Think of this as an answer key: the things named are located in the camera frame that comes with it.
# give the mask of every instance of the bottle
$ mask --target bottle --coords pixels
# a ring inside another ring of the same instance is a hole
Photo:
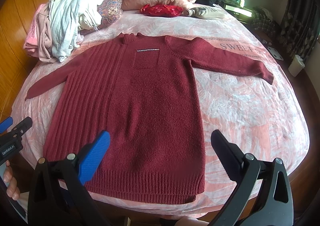
[[[240,7],[244,7],[244,0],[240,0]]]
[[[214,19],[223,19],[223,13],[218,12],[214,7],[202,6],[195,7],[189,10],[183,11],[184,16],[197,17],[199,19],[205,20],[214,20]]]

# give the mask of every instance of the red sweater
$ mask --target red sweater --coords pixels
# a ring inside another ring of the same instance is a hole
[[[89,191],[148,203],[183,204],[204,191],[204,135],[192,67],[272,84],[260,61],[201,38],[120,34],[37,81],[26,99],[65,82],[44,145],[60,160],[107,130],[110,147]]]

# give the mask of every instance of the pink blanket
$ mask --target pink blanket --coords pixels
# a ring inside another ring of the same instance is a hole
[[[261,43],[234,17],[222,8],[222,20],[201,20],[191,17],[148,17],[136,11],[124,12],[114,24],[88,34],[81,47],[69,59],[87,48],[116,37],[120,32],[141,32],[149,36],[172,35],[192,39],[203,37],[215,47],[228,49],[263,61],[274,74],[274,84],[266,85],[256,77],[237,77],[194,68],[205,138],[205,191],[192,203],[183,205],[148,204],[91,193],[99,201],[127,209],[166,215],[191,215],[218,210],[230,196],[235,183],[230,181],[210,144],[213,130],[219,129],[244,153],[272,161],[283,159],[288,173],[302,162],[309,149],[308,127],[287,77]],[[33,119],[32,128],[23,136],[22,156],[35,167],[42,156],[43,145],[63,84],[43,95],[24,101],[35,81],[64,63],[38,63],[26,79],[14,104],[12,117],[19,122],[26,116]],[[257,195],[259,184],[252,196]]]

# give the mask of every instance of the curtain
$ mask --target curtain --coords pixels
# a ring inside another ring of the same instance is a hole
[[[320,33],[320,9],[315,0],[288,0],[281,22],[278,41],[293,58],[299,55],[305,62]]]

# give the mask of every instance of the ribbed hem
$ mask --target ribbed hem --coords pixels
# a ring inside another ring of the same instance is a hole
[[[262,68],[262,75],[261,78],[266,80],[269,84],[273,83],[273,74],[265,67],[265,65],[263,64],[261,66]]]
[[[193,202],[204,192],[204,175],[184,178],[167,173],[134,173],[108,170],[98,173],[85,186],[87,190],[115,198],[158,204]]]

